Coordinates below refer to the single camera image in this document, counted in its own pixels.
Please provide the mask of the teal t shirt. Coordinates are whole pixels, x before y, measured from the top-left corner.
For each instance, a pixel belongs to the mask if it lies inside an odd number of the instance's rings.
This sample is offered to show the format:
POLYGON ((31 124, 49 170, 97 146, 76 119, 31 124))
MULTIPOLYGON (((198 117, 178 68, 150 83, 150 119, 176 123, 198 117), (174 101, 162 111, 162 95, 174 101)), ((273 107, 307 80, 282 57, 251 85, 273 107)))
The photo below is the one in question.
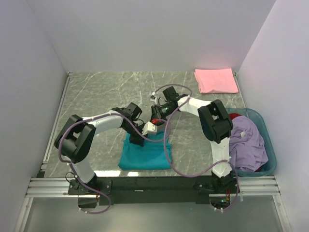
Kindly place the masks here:
POLYGON ((127 134, 123 140, 123 150, 118 166, 125 171, 132 170, 167 170, 170 169, 171 144, 166 142, 168 158, 166 158, 163 142, 145 140, 144 146, 133 144, 127 134))

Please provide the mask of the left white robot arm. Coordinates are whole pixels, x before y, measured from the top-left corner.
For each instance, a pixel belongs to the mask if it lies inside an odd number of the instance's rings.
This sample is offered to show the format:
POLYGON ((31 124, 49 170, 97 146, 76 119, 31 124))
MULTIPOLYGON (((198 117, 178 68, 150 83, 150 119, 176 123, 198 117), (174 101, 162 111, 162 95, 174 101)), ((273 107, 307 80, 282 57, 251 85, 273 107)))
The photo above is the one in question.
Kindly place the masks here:
POLYGON ((115 107, 97 116, 79 117, 72 115, 55 140, 60 161, 67 163, 75 178, 79 179, 79 188, 85 194, 98 190, 97 175, 87 160, 94 137, 102 132, 121 128, 129 134, 129 141, 141 147, 145 139, 141 136, 145 123, 138 125, 142 110, 134 103, 127 107, 115 107))

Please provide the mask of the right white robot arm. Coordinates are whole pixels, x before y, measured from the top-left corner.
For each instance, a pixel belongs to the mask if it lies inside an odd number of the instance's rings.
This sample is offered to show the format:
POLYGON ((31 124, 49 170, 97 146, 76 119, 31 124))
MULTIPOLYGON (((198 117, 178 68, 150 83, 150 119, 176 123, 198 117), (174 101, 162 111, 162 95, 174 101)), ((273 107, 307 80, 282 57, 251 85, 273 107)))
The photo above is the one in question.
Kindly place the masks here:
POLYGON ((211 144, 213 167, 209 190, 224 192, 233 181, 232 167, 229 164, 229 141, 233 123, 223 103, 220 100, 203 101, 187 94, 180 95, 172 85, 166 87, 163 90, 165 104, 159 104, 156 91, 150 96, 150 101, 155 103, 151 106, 151 122, 159 125, 160 119, 170 119, 177 111, 197 116, 203 134, 211 144))

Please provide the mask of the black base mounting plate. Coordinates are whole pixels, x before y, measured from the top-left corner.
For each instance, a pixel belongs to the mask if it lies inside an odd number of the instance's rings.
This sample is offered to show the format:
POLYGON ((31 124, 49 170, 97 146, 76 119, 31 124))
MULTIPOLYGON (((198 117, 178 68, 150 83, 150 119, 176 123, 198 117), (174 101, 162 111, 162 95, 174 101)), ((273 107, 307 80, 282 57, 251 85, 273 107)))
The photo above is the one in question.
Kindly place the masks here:
POLYGON ((228 176, 217 178, 199 176, 162 177, 99 177, 91 191, 77 180, 70 181, 68 195, 78 196, 79 204, 86 207, 84 198, 95 197, 99 205, 126 203, 186 203, 209 204, 211 195, 225 196, 238 192, 237 181, 228 176))

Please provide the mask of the folded pink t shirt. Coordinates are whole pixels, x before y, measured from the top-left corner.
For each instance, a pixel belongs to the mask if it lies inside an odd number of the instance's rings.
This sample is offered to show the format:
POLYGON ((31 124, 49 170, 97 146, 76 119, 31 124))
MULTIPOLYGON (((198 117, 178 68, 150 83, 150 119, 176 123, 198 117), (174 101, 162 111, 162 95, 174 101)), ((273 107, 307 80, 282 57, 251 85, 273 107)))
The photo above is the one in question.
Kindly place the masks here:
POLYGON ((195 69, 195 79, 201 94, 238 93, 232 69, 202 70, 195 69))

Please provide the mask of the red t shirt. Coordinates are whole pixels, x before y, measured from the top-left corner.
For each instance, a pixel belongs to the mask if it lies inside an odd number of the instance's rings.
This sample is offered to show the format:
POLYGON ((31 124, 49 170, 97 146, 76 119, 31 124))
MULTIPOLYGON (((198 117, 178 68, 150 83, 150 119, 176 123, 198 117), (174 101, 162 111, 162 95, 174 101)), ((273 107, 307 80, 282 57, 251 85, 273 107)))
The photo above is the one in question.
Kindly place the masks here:
POLYGON ((231 120, 233 120, 233 119, 235 119, 236 117, 239 117, 239 116, 241 116, 241 114, 238 114, 238 113, 230 113, 229 114, 229 117, 230 117, 231 120))

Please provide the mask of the lavender t shirt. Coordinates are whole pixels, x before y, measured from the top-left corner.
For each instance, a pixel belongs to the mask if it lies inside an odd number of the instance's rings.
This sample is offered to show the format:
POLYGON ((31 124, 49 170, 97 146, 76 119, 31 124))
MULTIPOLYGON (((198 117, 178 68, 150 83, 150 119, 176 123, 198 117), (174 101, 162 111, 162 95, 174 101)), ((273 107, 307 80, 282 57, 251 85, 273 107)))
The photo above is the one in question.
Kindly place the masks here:
POLYGON ((265 141, 256 124, 245 116, 232 120, 233 129, 229 141, 230 162, 243 172, 256 172, 268 162, 265 141))

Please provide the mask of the teal plastic laundry basket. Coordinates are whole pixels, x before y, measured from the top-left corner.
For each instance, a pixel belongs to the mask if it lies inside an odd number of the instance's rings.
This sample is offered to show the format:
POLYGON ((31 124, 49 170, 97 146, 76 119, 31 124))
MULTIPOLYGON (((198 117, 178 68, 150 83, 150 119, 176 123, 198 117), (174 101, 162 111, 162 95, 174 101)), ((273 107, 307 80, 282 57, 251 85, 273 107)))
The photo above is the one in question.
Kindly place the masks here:
POLYGON ((249 108, 227 108, 234 127, 229 141, 230 162, 238 175, 272 175, 277 161, 262 116, 249 108))

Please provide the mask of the aluminium frame rail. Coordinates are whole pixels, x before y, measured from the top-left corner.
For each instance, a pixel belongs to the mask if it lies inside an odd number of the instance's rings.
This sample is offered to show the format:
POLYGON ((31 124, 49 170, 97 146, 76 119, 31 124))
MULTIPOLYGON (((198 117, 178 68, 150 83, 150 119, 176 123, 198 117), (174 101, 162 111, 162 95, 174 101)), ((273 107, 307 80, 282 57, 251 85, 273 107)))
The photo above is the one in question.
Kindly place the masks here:
MULTIPOLYGON (((69 195, 69 183, 65 178, 32 178, 26 198, 78 198, 85 195, 69 195)), ((240 177, 241 196, 277 196, 281 192, 274 176, 240 177)))

